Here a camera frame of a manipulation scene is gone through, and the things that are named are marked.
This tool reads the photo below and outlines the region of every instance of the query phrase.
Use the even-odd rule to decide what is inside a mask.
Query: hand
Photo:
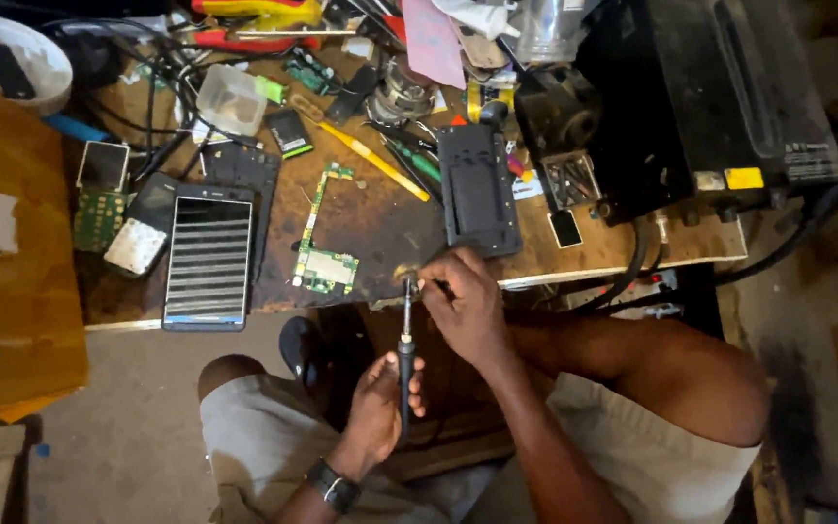
[[[419,269],[418,276],[425,308],[461,358],[483,374],[482,367],[512,355],[500,286],[479,256],[459,247]],[[454,299],[436,281],[448,283]]]
[[[416,417],[425,416],[422,401],[422,369],[425,361],[413,361],[410,407]],[[341,476],[360,482],[374,466],[386,460],[400,440],[400,358],[390,351],[361,375],[351,401],[351,414],[342,440],[326,462]]]

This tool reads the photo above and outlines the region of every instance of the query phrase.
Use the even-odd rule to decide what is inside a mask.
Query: concrete floor
[[[206,522],[218,501],[199,423],[199,371],[239,352],[290,377],[276,340],[294,314],[251,316],[234,335],[90,334],[89,386],[41,412],[50,457],[30,459],[31,523]]]

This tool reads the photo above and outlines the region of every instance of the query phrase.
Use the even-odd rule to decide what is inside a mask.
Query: pink paper
[[[406,23],[406,57],[410,69],[439,84],[466,89],[461,65],[461,43],[451,18],[432,0],[403,0]]]

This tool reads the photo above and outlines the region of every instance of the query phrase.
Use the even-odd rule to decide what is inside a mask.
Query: black watch strap
[[[325,459],[319,458],[306,473],[306,482],[319,491],[322,499],[340,515],[355,507],[360,488],[356,483],[335,473]]]

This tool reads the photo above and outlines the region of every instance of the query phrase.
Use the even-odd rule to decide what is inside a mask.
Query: workbench
[[[331,41],[316,55],[342,78],[351,78],[364,62],[360,57],[343,53]],[[252,62],[248,72],[290,85],[292,92],[304,94],[323,110],[329,106],[332,97],[314,95],[282,72],[280,64],[276,60]],[[135,66],[129,66],[127,75]],[[96,96],[116,113],[144,125],[148,81],[148,78],[142,78],[130,85],[119,81],[102,89]],[[430,127],[447,125],[456,113],[463,112],[462,93],[458,89],[445,87],[442,94],[449,110],[424,119]],[[173,111],[174,101],[175,96],[169,89],[157,89],[155,128],[178,127]],[[268,106],[268,112],[272,110],[273,104]],[[107,115],[101,116],[119,136],[135,144],[145,142],[142,133],[118,124]],[[391,165],[397,165],[383,147],[379,134],[361,125],[363,120],[363,116],[355,116],[341,130],[358,138]],[[251,294],[252,312],[376,302],[396,297],[402,293],[402,282],[398,279],[402,271],[421,267],[446,246],[441,208],[411,195],[311,122],[306,122],[306,128],[315,150],[284,161],[280,168],[270,212],[262,274]],[[155,142],[168,139],[169,135],[155,136]],[[272,136],[264,126],[259,130],[257,139],[264,143],[267,151],[277,151]],[[179,175],[195,148],[193,141],[185,141],[161,171],[171,176]],[[75,173],[82,148],[66,149],[68,172]],[[355,180],[366,183],[330,179],[313,234],[313,242],[320,249],[359,258],[354,289],[348,295],[340,292],[324,295],[290,283],[297,258],[291,246],[303,235],[309,216],[309,199],[314,196],[322,170],[330,161],[354,169]],[[186,173],[186,179],[201,183],[199,168]],[[602,220],[591,217],[588,206],[579,206],[575,209],[575,218],[584,242],[559,249],[548,220],[546,199],[534,196],[518,200],[516,204],[523,249],[517,255],[489,261],[492,273],[505,288],[616,274],[625,270],[629,263],[634,244],[630,225],[608,228]],[[669,238],[670,256],[662,267],[738,260],[748,254],[739,223],[722,224],[715,216],[703,217],[700,225],[693,228],[684,227],[674,216],[669,224]],[[658,245],[653,244],[646,266],[652,263],[657,253]],[[99,255],[89,253],[76,253],[76,270],[85,322],[90,329],[159,327],[167,272],[166,256],[148,277],[139,280],[112,271]]]

